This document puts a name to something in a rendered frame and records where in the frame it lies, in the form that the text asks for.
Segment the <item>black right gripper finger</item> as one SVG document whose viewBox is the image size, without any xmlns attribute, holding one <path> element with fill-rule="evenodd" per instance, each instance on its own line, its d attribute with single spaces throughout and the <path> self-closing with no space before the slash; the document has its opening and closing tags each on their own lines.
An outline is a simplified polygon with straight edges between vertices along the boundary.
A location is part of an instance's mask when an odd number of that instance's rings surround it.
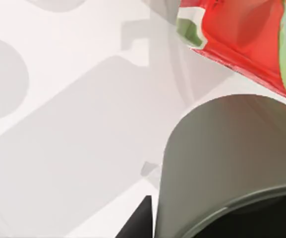
<svg viewBox="0 0 286 238">
<path fill-rule="evenodd" d="M 152 196 L 144 197 L 115 238 L 153 238 Z"/>
</svg>

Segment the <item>grey cup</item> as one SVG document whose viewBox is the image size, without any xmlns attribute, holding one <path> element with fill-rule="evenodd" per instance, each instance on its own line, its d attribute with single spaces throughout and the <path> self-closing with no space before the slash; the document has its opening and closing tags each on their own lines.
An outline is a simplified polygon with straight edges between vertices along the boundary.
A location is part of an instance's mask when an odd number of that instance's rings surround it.
<svg viewBox="0 0 286 238">
<path fill-rule="evenodd" d="M 286 104 L 229 95 L 177 124 L 155 238 L 286 238 Z"/>
</svg>

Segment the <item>red and green box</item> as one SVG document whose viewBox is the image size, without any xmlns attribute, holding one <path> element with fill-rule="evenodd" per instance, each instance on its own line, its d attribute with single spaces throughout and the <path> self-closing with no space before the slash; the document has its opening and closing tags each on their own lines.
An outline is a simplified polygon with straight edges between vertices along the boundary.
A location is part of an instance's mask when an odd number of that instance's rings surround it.
<svg viewBox="0 0 286 238">
<path fill-rule="evenodd" d="M 286 97 L 286 0 L 180 0 L 176 30 L 196 53 Z"/>
</svg>

